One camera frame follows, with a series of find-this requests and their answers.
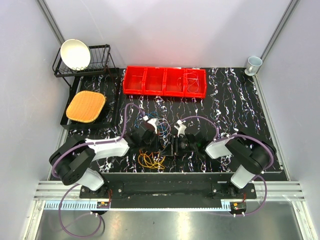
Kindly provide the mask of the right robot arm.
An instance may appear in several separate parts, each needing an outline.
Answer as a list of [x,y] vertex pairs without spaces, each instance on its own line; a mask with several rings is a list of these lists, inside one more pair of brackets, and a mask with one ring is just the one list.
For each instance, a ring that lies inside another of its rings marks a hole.
[[273,164],[277,154],[271,141],[263,141],[257,135],[251,136],[246,130],[213,141],[208,140],[200,131],[174,135],[160,154],[180,156],[187,152],[193,152],[202,160],[234,156],[239,167],[230,178],[227,192],[235,199],[244,194],[250,181]]

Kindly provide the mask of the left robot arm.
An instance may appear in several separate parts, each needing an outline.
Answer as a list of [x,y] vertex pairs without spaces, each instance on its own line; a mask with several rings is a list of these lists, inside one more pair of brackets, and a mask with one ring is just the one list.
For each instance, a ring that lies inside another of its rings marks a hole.
[[52,175],[65,186],[79,184],[89,188],[95,197],[103,198],[108,193],[108,186],[102,175],[90,168],[91,163],[109,157],[123,157],[131,150],[146,148],[156,151],[160,148],[159,124],[154,118],[124,136],[111,139],[73,136],[50,156]]

